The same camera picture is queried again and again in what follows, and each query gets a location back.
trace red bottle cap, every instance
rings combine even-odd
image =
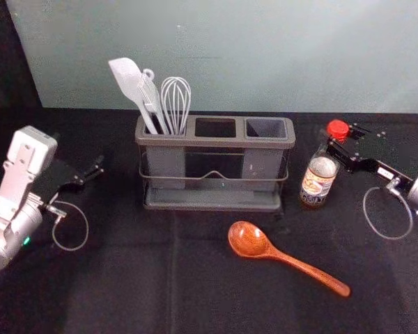
[[[340,143],[346,141],[349,130],[348,124],[342,120],[332,120],[327,126],[328,134]]]

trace spoon handle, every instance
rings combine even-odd
[[[277,250],[276,248],[272,247],[269,249],[268,257],[270,259],[279,260],[284,263],[287,263],[300,271],[310,275],[312,278],[319,280],[323,284],[327,285],[330,289],[335,291],[336,293],[340,294],[342,297],[350,296],[350,288],[346,284],[342,283],[340,280],[337,280],[333,276],[317,269],[316,267],[311,266],[305,262],[302,262],[294,257],[291,257],[288,254]]]

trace utensil holder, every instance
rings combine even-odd
[[[288,118],[189,116],[181,136],[135,132],[147,209],[274,211],[295,145]]]

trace whisk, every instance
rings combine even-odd
[[[161,85],[161,105],[171,134],[184,134],[190,110],[191,91],[188,82],[169,77]]]

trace black tablecloth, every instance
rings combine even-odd
[[[341,171],[326,206],[303,209],[298,191],[318,130],[338,115],[282,116],[293,120],[297,136],[283,214],[155,212],[142,207],[135,112],[0,110],[0,181],[13,132],[25,125],[60,133],[56,156],[78,168],[113,152],[102,177],[61,196],[85,211],[87,245],[76,253],[55,247],[47,218],[0,272],[0,333],[418,333],[418,220],[401,241],[374,234],[362,197],[384,182],[365,173]],[[386,159],[418,175],[418,116],[339,117],[385,130],[392,139]],[[376,193],[370,202],[380,228],[406,229],[395,200]],[[349,284],[351,297],[284,264],[234,255],[226,236],[240,219]],[[73,223],[60,229],[83,236]]]

